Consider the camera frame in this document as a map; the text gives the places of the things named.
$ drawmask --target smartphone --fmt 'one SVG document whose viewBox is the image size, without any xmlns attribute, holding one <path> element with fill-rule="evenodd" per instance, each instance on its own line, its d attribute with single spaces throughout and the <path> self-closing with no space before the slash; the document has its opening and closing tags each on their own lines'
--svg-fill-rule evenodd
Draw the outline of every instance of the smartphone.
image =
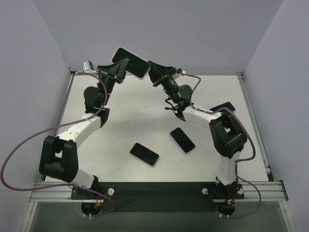
<svg viewBox="0 0 309 232">
<path fill-rule="evenodd" d="M 188 154 L 195 148 L 194 143 L 179 127 L 173 130 L 170 135 L 185 154 Z"/>
<path fill-rule="evenodd" d="M 150 167 L 154 167 L 160 158 L 157 153 L 138 143 L 134 144 L 130 150 L 130 154 Z"/>
<path fill-rule="evenodd" d="M 144 79 L 145 75 L 150 70 L 150 64 L 134 53 L 124 49 L 123 47 L 118 48 L 112 58 L 112 62 L 116 63 L 125 58 L 129 58 L 129 62 L 126 65 L 126 71 L 140 80 Z"/>
<path fill-rule="evenodd" d="M 213 108 L 211 108 L 210 110 L 211 111 L 213 111 L 213 112 L 215 112 L 216 110 L 219 110 L 220 108 L 222 108 L 222 107 L 225 107 L 225 108 L 227 108 L 227 109 L 229 109 L 229 110 L 231 110 L 231 111 L 235 111 L 235 107 L 232 105 L 232 103 L 230 103 L 229 101 L 228 102 L 226 102 L 226 103 L 223 103 L 223 104 L 221 104 L 221 105 L 218 105 L 218 106 L 215 106 L 215 107 L 213 107 Z"/>
</svg>

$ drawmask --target wall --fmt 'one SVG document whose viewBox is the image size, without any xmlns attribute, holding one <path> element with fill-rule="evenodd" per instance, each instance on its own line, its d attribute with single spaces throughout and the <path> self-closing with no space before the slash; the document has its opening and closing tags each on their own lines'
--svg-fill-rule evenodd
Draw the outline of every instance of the wall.
<svg viewBox="0 0 309 232">
<path fill-rule="evenodd" d="M 243 71 L 282 0 L 34 0 L 73 70 L 123 46 L 188 72 Z"/>
<path fill-rule="evenodd" d="M 297 231 L 309 221 L 309 4 L 285 0 L 244 72 L 277 180 L 283 179 Z"/>
<path fill-rule="evenodd" d="M 31 0 L 0 3 L 0 163 L 21 140 L 55 125 L 70 72 Z M 22 146 L 5 169 L 15 187 L 38 180 L 46 134 Z M 0 184 L 1 231 L 20 230 L 30 192 L 13 192 Z"/>
</svg>

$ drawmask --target white table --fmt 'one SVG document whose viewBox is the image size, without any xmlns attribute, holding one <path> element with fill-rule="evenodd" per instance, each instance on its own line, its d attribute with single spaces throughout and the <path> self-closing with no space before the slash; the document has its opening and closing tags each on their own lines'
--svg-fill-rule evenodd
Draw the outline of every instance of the white table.
<svg viewBox="0 0 309 232">
<path fill-rule="evenodd" d="M 193 95 L 193 102 L 212 108 L 231 102 L 256 145 L 256 158 L 239 164 L 239 175 L 249 181 L 268 181 L 257 145 L 253 126 L 237 76 L 200 76 L 202 82 Z M 197 80 L 179 77 L 179 85 L 193 87 Z M 84 113 L 83 92 L 95 86 L 90 76 L 75 76 L 64 111 L 62 123 L 80 119 Z M 138 80 L 127 75 L 122 84 L 115 84 L 107 107 L 111 109 L 107 123 L 94 132 L 78 149 L 79 166 L 96 175 L 100 182 L 194 182 L 214 181 L 219 168 L 219 153 L 215 150 L 209 130 L 176 118 L 168 106 L 162 86 L 153 87 L 149 77 Z M 184 154 L 169 133 L 176 127 L 195 143 L 196 148 Z M 140 143 L 160 155 L 153 168 L 129 154 Z M 240 158 L 252 156 L 246 143 Z M 47 177 L 46 181 L 59 181 Z"/>
</svg>

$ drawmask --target black smartphone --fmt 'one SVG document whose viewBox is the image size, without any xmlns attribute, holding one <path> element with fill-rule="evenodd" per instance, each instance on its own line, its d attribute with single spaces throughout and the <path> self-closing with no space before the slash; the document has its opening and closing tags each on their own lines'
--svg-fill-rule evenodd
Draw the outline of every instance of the black smartphone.
<svg viewBox="0 0 309 232">
<path fill-rule="evenodd" d="M 126 71 L 137 77 L 138 79 L 143 79 L 145 75 L 149 72 L 150 64 L 147 61 L 143 60 L 134 53 L 124 49 L 123 47 L 118 48 L 112 58 L 112 62 L 116 63 L 125 58 L 129 59 L 129 62 L 126 65 Z"/>
<path fill-rule="evenodd" d="M 229 109 L 229 110 L 231 110 L 231 111 L 233 111 L 233 112 L 235 111 L 235 107 L 234 107 L 234 106 L 232 105 L 232 103 L 230 103 L 229 101 L 226 102 L 226 103 L 223 103 L 223 104 L 221 104 L 221 105 L 217 105 L 217 106 L 211 108 L 210 110 L 213 111 L 213 112 L 215 112 L 216 110 L 219 110 L 219 109 L 222 108 L 222 107 L 225 107 L 225 108 L 227 108 L 227 109 Z"/>
<path fill-rule="evenodd" d="M 130 154 L 150 167 L 154 167 L 160 158 L 157 153 L 149 150 L 139 143 L 134 144 L 130 150 Z"/>
<path fill-rule="evenodd" d="M 195 148 L 194 143 L 179 127 L 173 130 L 170 135 L 185 154 L 188 154 Z"/>
</svg>

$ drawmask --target gray floor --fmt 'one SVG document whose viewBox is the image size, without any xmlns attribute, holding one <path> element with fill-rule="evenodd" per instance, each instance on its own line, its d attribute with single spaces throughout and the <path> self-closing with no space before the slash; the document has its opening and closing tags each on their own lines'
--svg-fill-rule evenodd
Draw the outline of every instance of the gray floor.
<svg viewBox="0 0 309 232">
<path fill-rule="evenodd" d="M 237 203 L 235 215 L 250 212 L 257 202 Z M 243 219 L 220 219 L 217 213 L 111 213 L 83 219 L 80 203 L 38 203 L 31 232 L 229 231 L 286 232 L 278 202 L 263 202 Z"/>
</svg>

